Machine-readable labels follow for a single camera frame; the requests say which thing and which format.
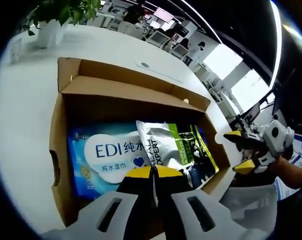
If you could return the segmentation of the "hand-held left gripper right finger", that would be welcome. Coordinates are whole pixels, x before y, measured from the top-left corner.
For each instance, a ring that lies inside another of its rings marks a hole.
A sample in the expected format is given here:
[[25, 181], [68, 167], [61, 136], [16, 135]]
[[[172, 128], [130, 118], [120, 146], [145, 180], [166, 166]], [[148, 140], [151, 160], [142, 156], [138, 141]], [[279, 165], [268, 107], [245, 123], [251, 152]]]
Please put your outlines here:
[[201, 189], [191, 189], [182, 173], [154, 167], [158, 209], [168, 240], [265, 240], [268, 233], [247, 229], [231, 218], [228, 208]]

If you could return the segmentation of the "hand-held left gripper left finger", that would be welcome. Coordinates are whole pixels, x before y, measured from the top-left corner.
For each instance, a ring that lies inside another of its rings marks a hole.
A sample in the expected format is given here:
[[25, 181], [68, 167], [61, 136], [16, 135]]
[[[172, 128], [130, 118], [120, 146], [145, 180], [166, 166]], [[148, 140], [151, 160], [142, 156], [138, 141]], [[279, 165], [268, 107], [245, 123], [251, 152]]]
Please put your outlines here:
[[116, 191], [81, 209], [76, 222], [41, 234], [43, 240], [142, 240], [152, 199], [153, 167], [127, 173]]

